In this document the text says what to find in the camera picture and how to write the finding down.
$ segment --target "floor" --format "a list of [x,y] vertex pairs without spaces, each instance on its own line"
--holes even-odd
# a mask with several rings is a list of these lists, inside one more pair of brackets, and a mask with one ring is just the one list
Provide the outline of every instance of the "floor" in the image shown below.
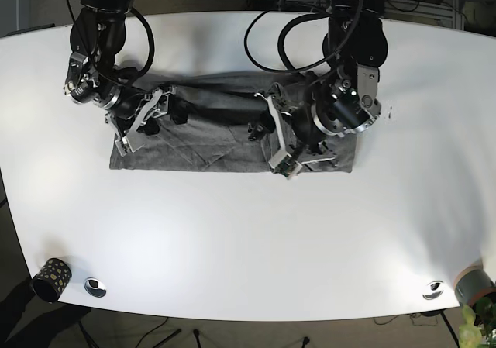
[[[78,1],[71,0],[74,11],[78,12]],[[243,9],[245,0],[136,0],[135,6],[144,14],[192,12],[212,10]],[[64,25],[70,23],[70,16],[64,0],[31,0],[31,26],[49,23]],[[5,192],[0,184],[0,201]],[[25,277],[28,271],[16,237],[8,205],[0,209],[0,300]],[[17,327],[21,329],[27,322],[59,305],[47,305],[33,300]],[[462,323],[458,308],[446,311],[448,319],[457,331]],[[199,329],[202,345],[205,348],[299,348],[304,336],[311,340],[311,348],[332,346],[349,347],[454,347],[454,343],[441,318],[419,316],[411,318],[403,315],[393,319],[357,319],[324,322],[216,322],[193,319],[170,319],[165,326],[150,334],[141,347],[152,347],[176,328],[182,333],[166,346],[196,347],[193,329]],[[136,346],[140,337],[154,326],[162,323],[163,317],[133,315],[128,313],[94,310],[83,319],[87,331],[102,348]],[[77,327],[61,333],[51,347],[86,347]]]

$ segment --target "white table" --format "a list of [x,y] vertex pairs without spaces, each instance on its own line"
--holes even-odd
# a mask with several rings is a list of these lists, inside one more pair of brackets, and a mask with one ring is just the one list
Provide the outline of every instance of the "white table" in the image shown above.
[[[252,12],[149,17],[152,72],[253,70]],[[282,67],[265,16],[250,46]],[[119,60],[146,59],[127,22]],[[288,37],[290,58],[320,57],[326,22]],[[29,271],[49,257],[74,278],[61,301],[196,319],[291,321],[396,315],[456,305],[450,283],[481,254],[496,275],[496,40],[384,21],[381,119],[360,139],[352,174],[111,171],[104,112],[62,87],[70,27],[0,40],[0,167]],[[304,49],[298,49],[306,43]],[[88,295],[86,277],[108,289]]]

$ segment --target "patterned cup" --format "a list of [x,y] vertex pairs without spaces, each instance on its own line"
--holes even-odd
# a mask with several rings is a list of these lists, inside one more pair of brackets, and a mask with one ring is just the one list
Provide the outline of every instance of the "patterned cup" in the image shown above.
[[41,300],[54,303],[72,278],[71,269],[62,260],[49,259],[31,281],[31,288]]

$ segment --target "gray towel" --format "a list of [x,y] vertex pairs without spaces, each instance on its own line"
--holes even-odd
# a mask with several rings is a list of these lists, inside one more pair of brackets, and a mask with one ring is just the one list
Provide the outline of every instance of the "gray towel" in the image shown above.
[[[148,136],[136,153],[121,157],[114,146],[110,157],[113,170],[165,170],[213,172],[266,172],[277,148],[272,133],[259,142],[248,140],[247,123],[257,120],[267,103],[254,97],[274,82],[295,83],[291,75],[222,74],[176,79],[163,86],[176,86],[176,98],[188,109],[188,123],[176,125],[168,116],[158,119],[160,133]],[[307,171],[351,172],[357,138],[326,140],[337,159],[311,164]]]

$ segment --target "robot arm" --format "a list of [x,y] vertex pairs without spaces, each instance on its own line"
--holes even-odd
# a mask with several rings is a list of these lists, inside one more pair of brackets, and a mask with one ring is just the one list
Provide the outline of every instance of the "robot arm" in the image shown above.
[[[106,122],[114,129],[115,144],[124,157],[146,143],[146,136],[158,133],[156,118],[169,114],[176,123],[186,122],[174,116],[174,87],[144,91],[133,86],[136,79],[150,69],[154,44],[146,20],[133,9],[133,0],[81,0],[84,8],[71,30],[71,54],[65,92],[79,104],[93,102],[107,112]],[[281,149],[273,155],[274,172],[290,177],[302,164],[332,160],[325,149],[327,137],[344,137],[361,133],[379,117],[381,104],[376,99],[379,67],[388,55],[388,43],[379,16],[384,0],[332,0],[332,11],[321,15],[299,16],[298,23],[329,17],[329,34],[323,51],[331,71],[321,77],[307,69],[295,69],[284,52],[284,38],[294,23],[283,30],[278,45],[287,71],[276,71],[259,65],[247,49],[254,64],[264,70],[300,73],[296,95],[288,96],[287,88],[277,84],[266,94],[267,111],[253,129],[251,140],[277,131]],[[150,54],[143,69],[118,68],[115,55],[126,40],[126,13],[131,12],[145,26]],[[296,143],[289,143],[291,133]]]
[[[66,95],[74,102],[93,102],[107,112],[105,121],[117,135],[115,144],[125,156],[146,143],[146,135],[157,133],[154,119],[168,113],[169,91],[144,91],[134,87],[136,79],[151,67],[153,35],[146,20],[132,7],[133,0],[81,0],[84,6],[71,30]],[[141,21],[148,33],[150,54],[143,69],[117,68],[115,55],[126,41],[126,13]]]

